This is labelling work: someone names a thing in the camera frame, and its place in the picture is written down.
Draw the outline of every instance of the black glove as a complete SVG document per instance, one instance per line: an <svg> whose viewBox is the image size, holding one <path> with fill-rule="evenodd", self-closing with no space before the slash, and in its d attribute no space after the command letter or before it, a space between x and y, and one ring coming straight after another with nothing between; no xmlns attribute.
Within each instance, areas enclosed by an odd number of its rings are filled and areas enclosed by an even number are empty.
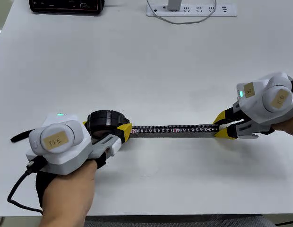
<svg viewBox="0 0 293 227"><path fill-rule="evenodd" d="M106 164L106 159L107 155L105 152L99 158L94 159L97 163L97 169L103 167ZM50 174L42 171L39 171L36 175L35 187L41 208L43 207L44 191L56 176L57 174Z"/></svg>

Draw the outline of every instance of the handwritten label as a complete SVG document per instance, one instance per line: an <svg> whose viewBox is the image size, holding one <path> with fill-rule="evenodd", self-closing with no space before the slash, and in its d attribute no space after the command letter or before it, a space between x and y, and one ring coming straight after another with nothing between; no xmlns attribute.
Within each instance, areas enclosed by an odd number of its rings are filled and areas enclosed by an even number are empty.
<svg viewBox="0 0 293 227"><path fill-rule="evenodd" d="M288 91L280 89L277 92L274 100L271 102L271 105L277 109L280 109L283 106L283 103L287 99L288 95L289 95Z"/></svg>
<svg viewBox="0 0 293 227"><path fill-rule="evenodd" d="M249 98L255 95L255 88L253 83L249 83L244 85L244 93L245 97Z"/></svg>
<svg viewBox="0 0 293 227"><path fill-rule="evenodd" d="M44 138L43 142L45 143L47 150L52 150L54 148L57 148L57 147L65 144L65 143L68 143L69 139L68 139L65 131L60 131L56 134L48 136L47 138Z"/></svg>

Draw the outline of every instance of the human hand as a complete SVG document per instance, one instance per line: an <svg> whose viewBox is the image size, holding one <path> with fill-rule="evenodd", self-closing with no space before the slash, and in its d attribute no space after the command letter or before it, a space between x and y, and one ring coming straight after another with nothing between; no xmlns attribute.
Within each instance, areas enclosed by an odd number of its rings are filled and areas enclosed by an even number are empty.
<svg viewBox="0 0 293 227"><path fill-rule="evenodd" d="M75 172L55 177L43 195L40 227L80 227L91 208L95 193L94 160L85 162Z"/></svg>
<svg viewBox="0 0 293 227"><path fill-rule="evenodd" d="M285 131L288 134L293 135L293 118L285 122L274 124L272 127L274 130Z"/></svg>

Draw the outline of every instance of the tape measure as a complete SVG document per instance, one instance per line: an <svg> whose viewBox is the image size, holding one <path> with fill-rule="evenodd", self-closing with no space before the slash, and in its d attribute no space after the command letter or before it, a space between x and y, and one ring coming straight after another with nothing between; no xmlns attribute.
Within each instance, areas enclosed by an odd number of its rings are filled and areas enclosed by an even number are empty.
<svg viewBox="0 0 293 227"><path fill-rule="evenodd" d="M219 131L219 125L165 125L165 126L133 126L131 138L200 138L214 137Z"/></svg>
<svg viewBox="0 0 293 227"><path fill-rule="evenodd" d="M129 120L121 113L111 110L99 110L88 116L86 128L97 139L99 132L116 129ZM131 138L200 138L214 137L219 131L219 125L155 125L155 126L133 126Z"/></svg>

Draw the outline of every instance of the power outlet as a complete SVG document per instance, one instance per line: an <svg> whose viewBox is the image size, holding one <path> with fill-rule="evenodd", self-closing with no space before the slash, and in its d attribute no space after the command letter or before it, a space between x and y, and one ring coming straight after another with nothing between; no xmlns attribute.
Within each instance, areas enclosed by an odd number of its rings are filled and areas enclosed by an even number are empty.
<svg viewBox="0 0 293 227"><path fill-rule="evenodd" d="M166 5L151 4L154 12L161 17L205 17L214 11L214 5L207 4L182 4L179 11L169 11ZM146 15L153 17L154 14L150 7L146 5ZM213 17L236 17L236 4L217 4Z"/></svg>

